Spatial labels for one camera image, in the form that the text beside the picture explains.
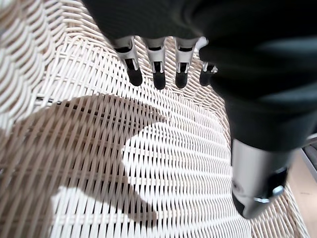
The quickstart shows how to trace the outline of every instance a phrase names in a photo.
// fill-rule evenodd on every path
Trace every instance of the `black rubber pad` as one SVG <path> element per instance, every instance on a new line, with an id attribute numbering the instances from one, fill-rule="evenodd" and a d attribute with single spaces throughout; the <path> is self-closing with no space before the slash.
<path id="1" fill-rule="evenodd" d="M 153 83 L 156 89 L 164 89 L 165 87 L 165 73 L 156 72 L 153 74 Z"/>
<path id="2" fill-rule="evenodd" d="M 187 74 L 184 72 L 176 73 L 175 84 L 178 88 L 184 88 L 187 84 Z"/>
<path id="3" fill-rule="evenodd" d="M 211 71 L 206 71 L 204 72 L 203 70 L 200 72 L 199 76 L 199 83 L 202 86 L 208 86 L 210 84 L 212 77 L 212 72 Z"/>
<path id="4" fill-rule="evenodd" d="M 233 204 L 236 207 L 238 213 L 244 218 L 244 216 L 243 216 L 244 205 L 241 202 L 239 202 L 239 200 L 236 198 L 236 196 L 233 194 L 233 192 L 232 192 L 232 200 L 233 200 Z"/>
<path id="5" fill-rule="evenodd" d="M 128 69 L 128 76 L 130 79 L 130 83 L 134 86 L 140 86 L 142 84 L 142 73 L 140 68 L 138 70 Z"/>

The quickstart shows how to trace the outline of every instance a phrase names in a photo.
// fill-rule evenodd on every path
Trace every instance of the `woven rattan surface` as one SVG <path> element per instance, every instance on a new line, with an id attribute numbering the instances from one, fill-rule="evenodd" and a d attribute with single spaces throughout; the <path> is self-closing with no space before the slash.
<path id="1" fill-rule="evenodd" d="M 74 0 L 0 4 L 0 237 L 308 237 L 287 187 L 259 218 L 231 200 L 224 105 L 198 83 L 166 89 L 124 67 Z"/>

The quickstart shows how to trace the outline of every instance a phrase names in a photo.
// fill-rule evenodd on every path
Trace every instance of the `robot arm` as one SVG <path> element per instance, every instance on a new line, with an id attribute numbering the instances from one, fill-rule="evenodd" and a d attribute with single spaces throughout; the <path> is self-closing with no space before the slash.
<path id="1" fill-rule="evenodd" d="M 84 0 L 100 30 L 142 83 L 133 36 L 147 45 L 157 89 L 165 86 L 164 38 L 176 38 L 176 85 L 185 87 L 197 38 L 200 82 L 225 100 L 232 138 L 232 196 L 247 219 L 285 186 L 295 149 L 317 112 L 317 21 L 314 1 Z M 217 74 L 212 74 L 216 65 Z"/>

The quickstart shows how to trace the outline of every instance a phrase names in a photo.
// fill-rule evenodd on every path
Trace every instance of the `silver metal part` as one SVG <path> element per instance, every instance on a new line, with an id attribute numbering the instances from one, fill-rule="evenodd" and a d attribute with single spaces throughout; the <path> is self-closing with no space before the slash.
<path id="1" fill-rule="evenodd" d="M 311 160 L 308 158 L 307 154 L 304 152 L 303 149 L 299 150 L 299 155 L 301 156 L 301 158 L 304 160 L 307 168 L 309 169 L 309 171 L 311 172 L 313 178 L 315 179 L 315 181 L 317 182 L 317 170 L 314 167 L 314 164 L 311 162 Z"/>
<path id="2" fill-rule="evenodd" d="M 203 72 L 207 72 L 207 67 L 208 67 L 208 62 L 203 62 Z M 217 73 L 218 72 L 218 69 L 217 67 L 214 65 L 212 70 L 211 70 L 212 73 Z"/>
<path id="3" fill-rule="evenodd" d="M 307 146 L 307 145 L 311 145 L 313 143 L 317 143 L 317 133 L 310 135 L 309 137 L 307 137 L 305 144 L 303 145 L 303 147 Z"/>
<path id="4" fill-rule="evenodd" d="M 239 213 L 254 218 L 283 193 L 294 151 L 264 151 L 237 139 L 232 146 L 232 194 L 244 206 Z"/>
<path id="5" fill-rule="evenodd" d="M 146 45 L 147 54 L 152 67 L 152 72 L 156 73 L 154 62 L 160 62 L 160 73 L 164 73 L 165 68 L 165 37 L 157 39 L 143 38 Z"/>
<path id="6" fill-rule="evenodd" d="M 126 68 L 128 66 L 125 60 L 132 59 L 134 70 L 139 69 L 138 54 L 135 48 L 133 36 L 126 36 L 120 39 L 115 39 L 111 43 Z M 118 49 L 123 49 L 123 48 L 126 48 L 127 52 L 118 52 Z"/>
<path id="7" fill-rule="evenodd" d="M 193 53 L 195 50 L 196 42 L 199 38 L 195 39 L 182 39 L 175 37 L 175 56 L 176 56 L 176 72 L 181 72 L 181 63 L 186 64 L 186 68 L 184 70 L 185 73 L 188 73 L 189 66 L 192 62 Z"/>
<path id="8" fill-rule="evenodd" d="M 203 62 L 203 72 L 207 72 L 208 62 Z"/>
<path id="9" fill-rule="evenodd" d="M 195 52 L 199 53 L 199 50 L 206 46 L 208 44 L 208 40 L 206 39 L 206 37 L 202 36 L 198 39 L 196 45 L 195 45 Z"/>

